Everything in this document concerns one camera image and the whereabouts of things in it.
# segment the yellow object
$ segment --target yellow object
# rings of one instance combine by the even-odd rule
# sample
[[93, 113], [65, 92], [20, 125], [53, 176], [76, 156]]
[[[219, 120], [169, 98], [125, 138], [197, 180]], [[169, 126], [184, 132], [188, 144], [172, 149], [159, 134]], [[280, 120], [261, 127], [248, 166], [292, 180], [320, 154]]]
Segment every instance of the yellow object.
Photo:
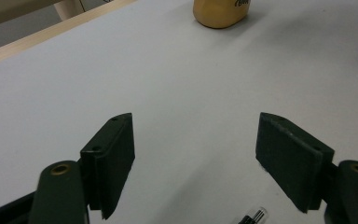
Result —
[[226, 28], [248, 14], [250, 3], [250, 0], [194, 0], [193, 13], [204, 26]]

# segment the logo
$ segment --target logo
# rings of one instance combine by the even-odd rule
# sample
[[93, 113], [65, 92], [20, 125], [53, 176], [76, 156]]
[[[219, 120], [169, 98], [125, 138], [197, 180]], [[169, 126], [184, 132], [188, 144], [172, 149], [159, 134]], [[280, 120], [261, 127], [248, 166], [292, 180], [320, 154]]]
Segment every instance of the logo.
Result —
[[249, 4], [250, 0], [237, 0], [235, 2], [235, 7], [240, 7], [245, 4]]

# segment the white surface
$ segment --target white surface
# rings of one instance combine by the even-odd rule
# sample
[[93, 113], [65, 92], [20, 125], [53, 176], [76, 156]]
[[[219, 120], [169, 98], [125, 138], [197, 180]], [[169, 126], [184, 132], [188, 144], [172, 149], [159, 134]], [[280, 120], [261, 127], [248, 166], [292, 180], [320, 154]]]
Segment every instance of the white surface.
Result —
[[106, 222], [268, 223], [303, 215], [255, 159], [260, 112], [358, 160], [358, 1], [258, 0], [226, 30], [188, 0], [139, 1], [0, 63], [0, 205], [111, 117], [133, 113], [136, 160]]

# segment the tabletop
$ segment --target tabletop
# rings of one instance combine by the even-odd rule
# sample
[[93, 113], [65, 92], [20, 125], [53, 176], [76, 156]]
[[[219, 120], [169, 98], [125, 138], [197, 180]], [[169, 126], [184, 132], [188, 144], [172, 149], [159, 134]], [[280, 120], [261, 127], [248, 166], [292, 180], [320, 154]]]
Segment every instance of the tabletop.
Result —
[[137, 1], [0, 62], [0, 206], [131, 112], [136, 159], [116, 212], [91, 223], [324, 223], [255, 159], [260, 112], [358, 160], [358, 0], [255, 0], [223, 30], [189, 0]]

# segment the gray floor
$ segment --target gray floor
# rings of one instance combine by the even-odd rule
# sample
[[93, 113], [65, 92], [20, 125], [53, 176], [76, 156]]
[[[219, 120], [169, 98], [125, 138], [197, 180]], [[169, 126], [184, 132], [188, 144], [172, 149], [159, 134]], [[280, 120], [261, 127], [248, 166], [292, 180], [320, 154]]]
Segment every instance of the gray floor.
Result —
[[[83, 0], [86, 10], [103, 5], [103, 0]], [[0, 47], [60, 22], [54, 6], [45, 7], [0, 24]]]

